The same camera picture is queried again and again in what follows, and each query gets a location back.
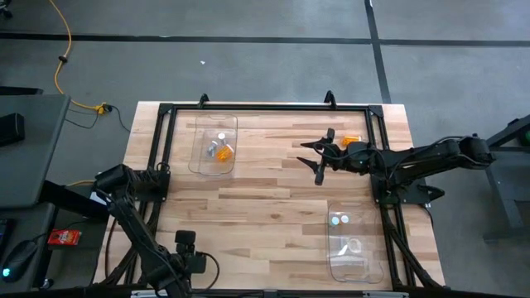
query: red box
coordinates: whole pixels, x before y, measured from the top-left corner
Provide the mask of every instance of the red box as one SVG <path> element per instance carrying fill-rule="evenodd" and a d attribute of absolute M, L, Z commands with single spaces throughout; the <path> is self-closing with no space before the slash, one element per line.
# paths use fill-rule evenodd
<path fill-rule="evenodd" d="M 48 244 L 50 245 L 70 245 L 74 246 L 80 241 L 81 232 L 79 230 L 54 229 L 51 231 L 50 237 L 48 238 Z"/>

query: gray floor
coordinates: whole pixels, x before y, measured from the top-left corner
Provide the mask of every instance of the gray floor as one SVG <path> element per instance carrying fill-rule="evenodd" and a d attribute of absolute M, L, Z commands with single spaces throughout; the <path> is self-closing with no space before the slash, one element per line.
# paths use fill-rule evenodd
<path fill-rule="evenodd" d="M 75 33 L 369 38 L 362 0 L 57 4 Z M 373 7 L 382 38 L 530 40 L 525 0 L 373 0 Z M 0 30 L 65 31 L 47 1 L 15 0 L 12 10 L 15 18 L 0 19 Z M 63 41 L 0 40 L 0 85 L 55 94 L 53 72 L 65 47 Z M 406 105 L 417 145 L 445 135 L 488 137 L 530 113 L 530 48 L 384 46 L 382 52 L 392 101 Z M 60 82 L 80 102 L 118 106 L 128 126 L 138 100 L 202 93 L 212 100 L 320 102 L 332 89 L 340 102 L 381 103 L 372 47 L 356 45 L 79 41 Z M 68 118 L 92 121 L 75 113 Z M 123 159 L 127 139 L 116 114 L 101 117 L 92 130 L 66 124 L 49 179 L 90 179 Z M 455 170 L 428 182 L 446 190 L 432 213 L 447 285 L 530 296 L 530 245 L 482 241 L 483 233 L 503 225 L 485 173 Z"/>

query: orange object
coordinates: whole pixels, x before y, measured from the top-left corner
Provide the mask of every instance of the orange object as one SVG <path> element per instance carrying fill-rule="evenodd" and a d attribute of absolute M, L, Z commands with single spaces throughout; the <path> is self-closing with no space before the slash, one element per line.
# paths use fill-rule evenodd
<path fill-rule="evenodd" d="M 348 146 L 348 144 L 350 144 L 351 142 L 361 142 L 361 136 L 357 136 L 357 137 L 344 137 L 342 139 L 342 146 Z"/>
<path fill-rule="evenodd" d="M 219 150 L 217 154 L 215 154 L 215 156 L 217 157 L 218 161 L 225 162 L 229 160 L 230 158 L 232 158 L 233 154 L 234 154 L 234 149 L 232 149 L 230 145 L 226 145 L 222 147 L 221 150 Z"/>

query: plug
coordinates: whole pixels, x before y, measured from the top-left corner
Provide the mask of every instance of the plug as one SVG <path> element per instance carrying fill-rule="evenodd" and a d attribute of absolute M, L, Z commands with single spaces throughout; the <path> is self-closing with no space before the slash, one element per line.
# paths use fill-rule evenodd
<path fill-rule="evenodd" d="M 103 115 L 106 112 L 110 112 L 112 108 L 107 105 L 107 103 L 101 103 L 97 106 L 94 106 L 95 110 L 98 112 L 99 115 Z"/>

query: wooden tabletop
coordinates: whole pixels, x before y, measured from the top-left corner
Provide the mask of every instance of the wooden tabletop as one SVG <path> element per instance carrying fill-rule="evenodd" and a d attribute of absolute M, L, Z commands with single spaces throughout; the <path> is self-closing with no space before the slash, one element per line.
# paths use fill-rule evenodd
<path fill-rule="evenodd" d="M 123 161 L 133 169 L 143 170 L 147 166 L 158 104 L 138 103 Z M 383 105 L 383 111 L 390 147 L 393 150 L 412 147 L 404 106 Z M 339 201 L 351 202 L 359 212 L 373 214 L 369 177 L 329 169 L 324 184 L 315 186 L 312 171 L 296 159 L 300 156 L 318 161 L 319 156 L 300 147 L 300 143 L 319 139 L 328 127 L 335 129 L 335 140 L 346 134 L 367 140 L 362 113 L 229 111 L 238 119 L 238 144 L 234 170 L 230 177 L 223 178 L 197 175 L 188 169 L 195 119 L 204 113 L 178 112 L 171 148 L 170 190 L 157 231 L 160 244 L 174 252 L 175 231 L 195 230 L 197 250 L 209 252 L 219 260 L 221 273 L 214 286 L 218 289 L 391 289 L 380 223 L 359 226 L 359 235 L 375 243 L 373 254 L 378 256 L 383 269 L 379 283 L 335 281 L 327 265 L 328 206 Z M 207 113 L 227 114 L 227 111 Z M 157 161 L 167 122 L 166 119 Z M 403 213 L 412 252 L 431 276 L 444 284 L 427 213 L 410 205 L 403 206 Z M 111 270 L 129 247 L 127 237 L 117 228 L 109 249 Z M 105 247 L 101 250 L 95 282 L 104 279 L 104 251 Z M 404 282 L 402 256 L 399 252 L 396 255 Z M 214 273 L 214 263 L 209 261 L 205 274 L 193 276 L 194 288 L 207 286 Z"/>

